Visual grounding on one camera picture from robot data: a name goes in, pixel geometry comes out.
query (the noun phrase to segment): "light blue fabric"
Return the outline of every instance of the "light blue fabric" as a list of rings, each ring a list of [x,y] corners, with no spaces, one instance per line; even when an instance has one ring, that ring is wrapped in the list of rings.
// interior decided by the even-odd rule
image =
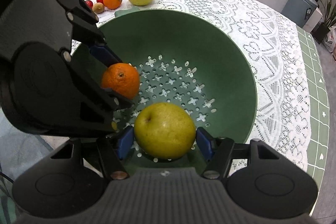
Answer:
[[[0,109],[0,170],[15,180],[29,167],[44,158],[53,149],[40,137],[15,128]],[[0,224],[16,219],[11,200],[12,184],[0,178]]]

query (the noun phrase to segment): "white lace tablecloth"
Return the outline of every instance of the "white lace tablecloth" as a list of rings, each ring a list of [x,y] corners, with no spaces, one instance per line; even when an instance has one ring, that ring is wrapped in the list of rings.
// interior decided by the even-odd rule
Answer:
[[[123,0],[120,9],[132,4]],[[307,170],[310,100],[296,25],[256,0],[154,0],[140,9],[172,9],[196,15],[220,28],[251,65],[258,92],[251,138],[260,138]],[[98,26],[115,10],[98,15]],[[73,50],[78,47],[73,43]],[[243,167],[244,161],[234,163]]]

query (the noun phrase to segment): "black cable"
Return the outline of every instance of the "black cable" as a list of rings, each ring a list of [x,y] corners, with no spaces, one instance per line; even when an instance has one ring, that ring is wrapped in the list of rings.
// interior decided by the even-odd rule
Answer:
[[[4,177],[6,180],[8,180],[11,183],[14,183],[14,180],[12,180],[9,176],[5,175],[4,173],[0,172],[0,176]]]

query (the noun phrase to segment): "table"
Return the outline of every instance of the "table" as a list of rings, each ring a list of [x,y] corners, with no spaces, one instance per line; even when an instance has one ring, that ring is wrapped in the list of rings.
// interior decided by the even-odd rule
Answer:
[[[123,0],[120,9],[132,4]],[[256,0],[154,0],[140,9],[173,9],[220,28],[249,61],[258,92],[251,138],[260,138],[322,181],[329,134],[329,104],[312,36]],[[98,17],[98,26],[114,18]],[[73,43],[73,52],[78,42]],[[233,170],[246,165],[234,162]]]

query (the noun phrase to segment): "plant pot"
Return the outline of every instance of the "plant pot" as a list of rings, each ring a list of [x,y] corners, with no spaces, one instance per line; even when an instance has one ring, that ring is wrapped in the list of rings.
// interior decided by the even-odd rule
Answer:
[[[324,25],[324,23],[322,23],[312,35],[320,44],[322,40],[326,37],[328,32],[330,32],[330,29],[326,25]]]

